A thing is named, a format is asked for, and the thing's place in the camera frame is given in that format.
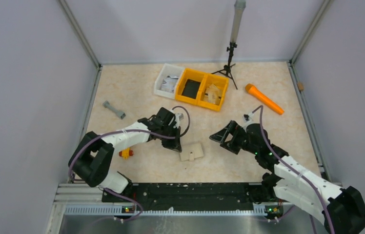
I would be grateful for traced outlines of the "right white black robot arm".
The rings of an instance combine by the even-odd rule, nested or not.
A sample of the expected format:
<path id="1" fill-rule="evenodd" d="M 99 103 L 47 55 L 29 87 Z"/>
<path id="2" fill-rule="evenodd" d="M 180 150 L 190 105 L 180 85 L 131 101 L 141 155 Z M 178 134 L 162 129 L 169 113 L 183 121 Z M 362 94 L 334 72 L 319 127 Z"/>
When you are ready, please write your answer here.
<path id="1" fill-rule="evenodd" d="M 210 140 L 234 153 L 247 151 L 269 172 L 262 195 L 268 201 L 288 201 L 323 223 L 330 234 L 359 234 L 365 228 L 365 202 L 354 187 L 343 188 L 314 174 L 268 139 L 258 123 L 230 121 Z"/>

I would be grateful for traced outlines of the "beige card holder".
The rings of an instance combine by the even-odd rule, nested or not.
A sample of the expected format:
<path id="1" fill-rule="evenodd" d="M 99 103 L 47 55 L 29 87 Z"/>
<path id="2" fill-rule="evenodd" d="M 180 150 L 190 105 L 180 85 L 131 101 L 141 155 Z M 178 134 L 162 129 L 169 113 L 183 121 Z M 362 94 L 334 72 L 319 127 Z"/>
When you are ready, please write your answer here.
<path id="1" fill-rule="evenodd" d="M 181 161 L 195 161 L 204 157 L 203 146 L 200 142 L 190 143 L 182 146 L 180 153 Z"/>

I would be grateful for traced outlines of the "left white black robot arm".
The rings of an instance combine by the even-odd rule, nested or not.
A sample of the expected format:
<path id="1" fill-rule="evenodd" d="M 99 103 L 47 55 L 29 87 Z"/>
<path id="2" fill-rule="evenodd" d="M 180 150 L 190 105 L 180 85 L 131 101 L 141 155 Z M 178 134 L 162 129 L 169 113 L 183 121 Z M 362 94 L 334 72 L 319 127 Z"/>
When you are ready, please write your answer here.
<path id="1" fill-rule="evenodd" d="M 89 187 L 109 189 L 119 201 L 129 200 L 132 181 L 110 168 L 114 155 L 156 139 L 162 147 L 182 152 L 180 121 L 183 118 L 183 114 L 162 107 L 155 115 L 140 118 L 120 130 L 101 135 L 88 132 L 68 162 L 70 178 L 78 176 Z"/>

